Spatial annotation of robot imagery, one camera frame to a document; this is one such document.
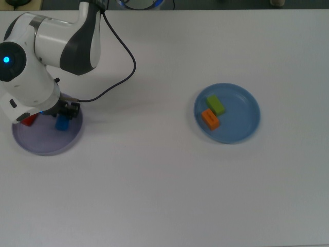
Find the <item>red block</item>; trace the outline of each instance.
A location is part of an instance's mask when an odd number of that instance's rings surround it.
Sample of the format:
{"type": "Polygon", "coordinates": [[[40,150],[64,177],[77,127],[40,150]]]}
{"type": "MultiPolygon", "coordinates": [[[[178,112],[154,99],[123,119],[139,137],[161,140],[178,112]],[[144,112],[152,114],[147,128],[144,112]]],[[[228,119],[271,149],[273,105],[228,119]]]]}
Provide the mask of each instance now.
{"type": "Polygon", "coordinates": [[[21,121],[21,124],[31,127],[38,115],[39,115],[39,113],[25,118],[23,121],[21,121]]]}

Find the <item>blue block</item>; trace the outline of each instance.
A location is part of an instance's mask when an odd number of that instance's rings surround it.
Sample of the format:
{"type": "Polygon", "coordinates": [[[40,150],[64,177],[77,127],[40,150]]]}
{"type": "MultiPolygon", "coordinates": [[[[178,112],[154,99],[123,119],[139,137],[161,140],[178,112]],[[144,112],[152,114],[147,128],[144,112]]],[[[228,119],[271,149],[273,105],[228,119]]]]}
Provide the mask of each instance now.
{"type": "Polygon", "coordinates": [[[66,116],[59,115],[57,117],[55,127],[56,127],[57,130],[67,131],[69,123],[70,123],[70,120],[66,116]]]}

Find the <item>plastic plate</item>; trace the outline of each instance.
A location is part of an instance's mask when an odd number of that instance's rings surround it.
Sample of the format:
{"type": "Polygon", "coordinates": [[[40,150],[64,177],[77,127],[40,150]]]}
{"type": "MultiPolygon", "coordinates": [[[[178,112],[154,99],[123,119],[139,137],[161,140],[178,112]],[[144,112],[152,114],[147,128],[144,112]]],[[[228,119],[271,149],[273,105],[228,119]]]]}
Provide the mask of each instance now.
{"type": "Polygon", "coordinates": [[[83,124],[82,110],[73,118],[66,131],[55,128],[56,118],[39,114],[31,127],[21,123],[12,125],[12,134],[18,145],[37,155],[57,155],[72,147],[79,139],[83,124]]]}
{"type": "Polygon", "coordinates": [[[194,117],[210,138],[232,144],[247,139],[256,131],[261,112],[257,101],[247,90],[234,84],[219,83],[205,88],[198,95],[194,104],[194,117]],[[207,97],[214,94],[225,107],[225,113],[218,117],[220,127],[211,131],[202,120],[201,113],[208,108],[207,97]]]}

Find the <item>background object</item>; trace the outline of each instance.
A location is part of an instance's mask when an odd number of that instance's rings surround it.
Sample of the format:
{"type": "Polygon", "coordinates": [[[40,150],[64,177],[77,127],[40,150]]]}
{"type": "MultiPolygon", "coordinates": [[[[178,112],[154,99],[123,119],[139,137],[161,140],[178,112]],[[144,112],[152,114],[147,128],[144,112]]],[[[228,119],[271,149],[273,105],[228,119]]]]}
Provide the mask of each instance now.
{"type": "Polygon", "coordinates": [[[7,4],[14,7],[22,6],[28,4],[31,0],[6,0],[7,4]]]}
{"type": "Polygon", "coordinates": [[[275,7],[282,7],[285,0],[270,0],[269,2],[275,7]]]}
{"type": "MultiPolygon", "coordinates": [[[[176,0],[176,10],[276,9],[269,0],[176,0]]],[[[44,0],[43,10],[77,10],[79,0],[44,0]]],[[[166,0],[161,10],[172,10],[166,0]]],[[[110,0],[109,10],[122,10],[116,0],[110,0]]],[[[329,9],[328,0],[288,0],[282,9],[329,9]]]]}
{"type": "MultiPolygon", "coordinates": [[[[56,7],[57,0],[51,0],[51,4],[56,7]]],[[[31,0],[28,4],[19,6],[16,8],[17,11],[33,11],[33,10],[41,10],[42,9],[43,0],[31,0]]],[[[0,10],[14,10],[14,7],[7,4],[6,0],[0,0],[0,10]]]]}
{"type": "Polygon", "coordinates": [[[123,8],[128,10],[159,10],[160,6],[168,0],[116,0],[123,8]]]}

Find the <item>purple plate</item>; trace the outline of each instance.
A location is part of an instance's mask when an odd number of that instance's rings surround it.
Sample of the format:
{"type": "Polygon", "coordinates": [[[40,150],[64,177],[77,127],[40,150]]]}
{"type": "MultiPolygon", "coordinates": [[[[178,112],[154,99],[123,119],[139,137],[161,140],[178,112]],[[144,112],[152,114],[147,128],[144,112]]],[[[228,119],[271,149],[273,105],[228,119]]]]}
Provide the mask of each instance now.
{"type": "Polygon", "coordinates": [[[31,127],[12,125],[16,142],[26,151],[37,155],[56,155],[71,148],[79,139],[83,124],[82,111],[70,121],[67,131],[55,128],[57,118],[39,114],[31,127]]]}

